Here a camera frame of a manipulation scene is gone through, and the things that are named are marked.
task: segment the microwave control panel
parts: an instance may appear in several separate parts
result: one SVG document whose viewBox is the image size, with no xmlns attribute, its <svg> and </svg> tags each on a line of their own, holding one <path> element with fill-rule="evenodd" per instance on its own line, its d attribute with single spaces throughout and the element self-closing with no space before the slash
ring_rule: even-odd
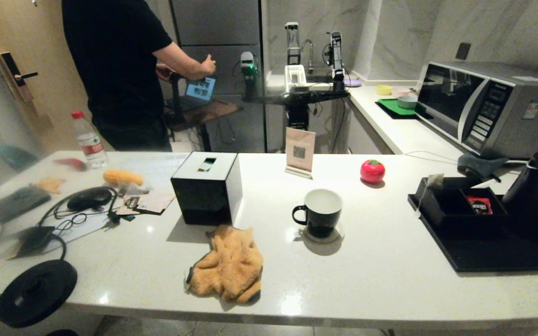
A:
<svg viewBox="0 0 538 336">
<path fill-rule="evenodd" d="M 491 81 L 485 99 L 477 112 L 465 144 L 480 152 L 506 106 L 513 87 Z"/>
</svg>

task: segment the faucet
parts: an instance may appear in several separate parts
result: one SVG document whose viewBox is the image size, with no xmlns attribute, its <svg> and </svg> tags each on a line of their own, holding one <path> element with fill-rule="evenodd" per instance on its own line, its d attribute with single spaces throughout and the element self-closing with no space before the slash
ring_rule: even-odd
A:
<svg viewBox="0 0 538 336">
<path fill-rule="evenodd" d="M 312 66 L 312 50 L 314 49 L 314 47 L 312 46 L 312 41 L 310 40 L 310 38 L 307 38 L 303 42 L 303 46 L 301 47 L 300 52 L 302 53 L 304 51 L 304 47 L 307 43 L 310 43 L 310 55 L 308 58 L 308 71 L 312 72 L 312 70 L 314 70 L 314 67 Z"/>
</svg>

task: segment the green cutting board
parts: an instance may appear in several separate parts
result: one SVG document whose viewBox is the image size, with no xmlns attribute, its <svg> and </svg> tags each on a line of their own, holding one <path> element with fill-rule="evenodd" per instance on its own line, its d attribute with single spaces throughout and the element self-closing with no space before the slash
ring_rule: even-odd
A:
<svg viewBox="0 0 538 336">
<path fill-rule="evenodd" d="M 414 115 L 414 109 L 406 109 L 397 106 L 397 99 L 380 99 L 379 102 L 390 109 L 391 112 L 395 112 L 399 115 Z"/>
</svg>

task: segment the teal object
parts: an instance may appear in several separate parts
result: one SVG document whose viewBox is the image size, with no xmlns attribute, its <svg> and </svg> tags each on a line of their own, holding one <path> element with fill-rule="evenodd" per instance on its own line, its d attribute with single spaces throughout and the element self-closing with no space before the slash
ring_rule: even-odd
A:
<svg viewBox="0 0 538 336">
<path fill-rule="evenodd" d="M 39 161 L 38 157 L 34 154 L 10 145 L 3 145 L 0 147 L 0 157 L 17 173 L 23 172 Z"/>
</svg>

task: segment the red bottle cap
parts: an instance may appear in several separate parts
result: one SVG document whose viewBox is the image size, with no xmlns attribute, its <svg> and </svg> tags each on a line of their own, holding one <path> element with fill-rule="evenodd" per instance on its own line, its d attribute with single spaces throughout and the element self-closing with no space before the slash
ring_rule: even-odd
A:
<svg viewBox="0 0 538 336">
<path fill-rule="evenodd" d="M 80 111 L 80 110 L 79 111 L 73 111 L 72 112 L 72 117 L 74 119 L 81 119 L 81 118 L 84 118 L 84 113 L 83 113 L 83 111 Z"/>
</svg>

